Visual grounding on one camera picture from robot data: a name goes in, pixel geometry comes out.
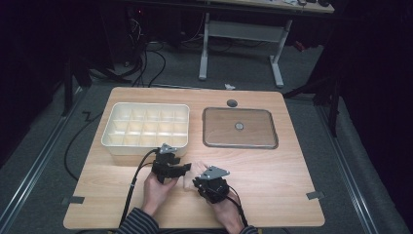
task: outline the person's arm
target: person's arm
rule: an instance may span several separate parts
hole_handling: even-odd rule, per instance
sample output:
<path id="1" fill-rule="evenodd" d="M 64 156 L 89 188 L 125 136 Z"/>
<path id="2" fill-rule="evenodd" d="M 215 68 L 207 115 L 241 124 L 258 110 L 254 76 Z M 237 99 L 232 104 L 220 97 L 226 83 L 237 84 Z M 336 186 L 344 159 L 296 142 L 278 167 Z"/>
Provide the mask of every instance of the person's arm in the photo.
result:
<path id="1" fill-rule="evenodd" d="M 240 200 L 233 193 L 228 193 L 228 197 L 236 201 L 238 204 Z M 216 219 L 225 227 L 230 234 L 255 234 L 258 233 L 257 229 L 253 226 L 244 227 L 240 213 L 237 206 L 228 199 L 222 202 L 211 204 L 213 211 L 215 212 Z"/>
<path id="2" fill-rule="evenodd" d="M 141 209 L 134 208 L 119 227 L 119 234 L 156 234 L 159 231 L 158 222 L 153 218 L 156 211 L 166 201 L 169 192 L 178 182 L 173 178 L 170 182 L 162 184 L 155 174 L 150 173 L 144 182 L 143 205 Z"/>

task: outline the desk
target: desk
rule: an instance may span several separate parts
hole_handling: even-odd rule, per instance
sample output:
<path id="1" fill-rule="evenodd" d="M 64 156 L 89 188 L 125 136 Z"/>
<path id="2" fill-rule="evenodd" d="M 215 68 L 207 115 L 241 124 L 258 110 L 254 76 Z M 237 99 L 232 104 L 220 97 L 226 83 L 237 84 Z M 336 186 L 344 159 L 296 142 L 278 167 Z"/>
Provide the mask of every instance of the desk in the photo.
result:
<path id="1" fill-rule="evenodd" d="M 203 144 L 202 113 L 208 106 L 269 110 L 279 137 L 277 149 L 212 148 Z M 248 223 L 256 227 L 321 226 L 324 216 L 283 97 L 275 92 L 115 88 L 107 102 L 91 150 L 74 191 L 83 204 L 70 204 L 64 219 L 69 229 L 117 228 L 131 179 L 142 156 L 113 156 L 100 140 L 117 102 L 184 103 L 190 108 L 189 143 L 181 164 L 204 161 L 231 172 L 225 176 L 241 197 Z M 138 175 L 131 208 L 140 207 L 143 180 Z M 155 218 L 161 228 L 215 228 L 213 212 L 196 190 L 184 190 L 183 178 Z"/>
<path id="2" fill-rule="evenodd" d="M 322 7 L 318 3 L 307 3 L 305 6 L 291 5 L 284 3 L 282 0 L 208 0 L 207 3 L 225 3 L 238 4 L 250 7 L 274 8 L 297 12 L 311 13 L 334 13 L 334 8 L 329 5 Z M 208 37 L 227 37 L 244 40 L 255 40 L 264 42 L 278 43 L 273 56 L 270 56 L 270 64 L 273 69 L 274 79 L 278 88 L 283 87 L 282 75 L 279 67 L 279 59 L 282 54 L 282 48 L 288 36 L 292 20 L 289 19 L 285 26 L 267 26 L 237 22 L 226 22 L 221 20 L 209 20 L 209 13 L 206 13 L 204 27 L 204 46 L 201 55 L 200 80 L 207 78 L 207 56 L 208 56 Z"/>

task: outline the white plastic tray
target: white plastic tray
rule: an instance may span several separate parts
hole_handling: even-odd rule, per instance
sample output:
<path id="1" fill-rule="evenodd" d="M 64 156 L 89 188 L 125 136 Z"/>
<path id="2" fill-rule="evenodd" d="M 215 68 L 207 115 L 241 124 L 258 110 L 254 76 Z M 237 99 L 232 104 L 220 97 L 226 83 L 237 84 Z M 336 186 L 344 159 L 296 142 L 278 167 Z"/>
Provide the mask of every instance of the white plastic tray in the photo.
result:
<path id="1" fill-rule="evenodd" d="M 102 144 L 113 155 L 145 155 L 166 143 L 183 156 L 188 143 L 185 104 L 118 102 L 110 113 Z"/>

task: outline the striped sleeve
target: striped sleeve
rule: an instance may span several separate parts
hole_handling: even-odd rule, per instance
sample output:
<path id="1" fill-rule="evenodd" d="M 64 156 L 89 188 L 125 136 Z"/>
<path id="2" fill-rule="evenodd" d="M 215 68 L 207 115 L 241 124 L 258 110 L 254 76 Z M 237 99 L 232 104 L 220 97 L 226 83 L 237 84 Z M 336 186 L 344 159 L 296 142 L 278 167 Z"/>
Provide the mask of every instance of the striped sleeve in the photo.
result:
<path id="1" fill-rule="evenodd" d="M 248 226 L 240 234 L 258 234 L 258 230 L 254 226 Z"/>
<path id="2" fill-rule="evenodd" d="M 159 225 L 156 220 L 141 209 L 133 208 L 116 233 L 119 234 L 156 234 Z"/>

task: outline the gray carpet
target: gray carpet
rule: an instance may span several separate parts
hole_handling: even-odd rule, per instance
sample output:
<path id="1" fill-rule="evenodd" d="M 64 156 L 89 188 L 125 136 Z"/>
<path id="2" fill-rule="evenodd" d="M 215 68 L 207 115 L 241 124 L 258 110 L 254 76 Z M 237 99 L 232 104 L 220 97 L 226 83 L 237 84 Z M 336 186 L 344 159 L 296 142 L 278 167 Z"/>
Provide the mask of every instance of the gray carpet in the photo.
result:
<path id="1" fill-rule="evenodd" d="M 156 49 L 159 46 L 152 45 L 151 49 Z M 268 51 L 266 47 L 269 46 L 271 47 L 271 45 L 264 45 L 258 48 L 258 51 L 265 53 Z M 212 49 L 223 50 L 225 45 Z M 197 77 L 200 49 L 182 48 L 177 50 L 165 46 L 159 52 L 166 58 L 167 65 L 154 82 L 154 86 L 174 85 L 225 89 L 224 84 L 231 84 L 236 87 L 236 90 L 285 93 L 305 84 L 322 51 L 322 48 L 315 48 L 299 53 L 294 48 L 284 48 L 280 66 L 285 87 L 280 90 L 275 87 L 268 58 L 259 57 L 253 53 L 241 55 L 243 49 L 243 46 L 239 46 L 231 47 L 225 53 L 211 52 L 208 78 L 206 81 L 199 81 Z M 144 83 L 148 84 L 162 66 L 161 57 L 154 53 L 148 53 L 148 67 L 143 76 Z M 79 102 L 68 120 L 47 166 L 21 207 L 9 233 L 76 233 L 74 230 L 65 229 L 62 225 L 67 207 L 61 202 L 73 194 L 76 186 L 76 181 L 65 170 L 64 154 L 70 140 L 83 126 L 88 124 L 87 114 L 83 112 L 90 112 L 90 118 L 99 114 L 104 108 L 111 89 L 115 86 L 120 85 L 107 80 L 94 79 L 94 84 L 85 91 L 85 97 Z M 335 158 L 335 149 L 330 143 L 328 132 L 319 117 L 318 107 L 314 107 L 307 96 L 288 99 L 286 103 L 315 188 L 325 194 L 325 198 L 321 199 L 320 203 L 326 220 L 322 227 L 288 228 L 288 230 L 293 234 L 365 233 L 340 173 Z M 62 105 L 62 89 L 60 89 L 56 93 L 54 102 L 36 119 L 19 148 L 1 169 L 0 176 L 5 179 L 0 180 L 2 187 L 0 211 L 6 210 L 24 176 L 42 150 L 49 134 L 59 120 Z M 357 179 L 357 184 L 360 185 L 360 190 L 365 196 L 378 232 L 409 233 L 403 220 L 394 209 L 386 189 L 372 168 L 345 105 L 341 103 L 340 108 L 337 139 Z M 67 165 L 76 176 L 82 170 L 98 121 L 99 119 L 89 124 L 73 141 L 68 151 Z M 106 232 L 100 230 L 91 231 L 91 233 Z M 264 233 L 285 232 L 280 228 L 269 228 L 264 229 Z"/>

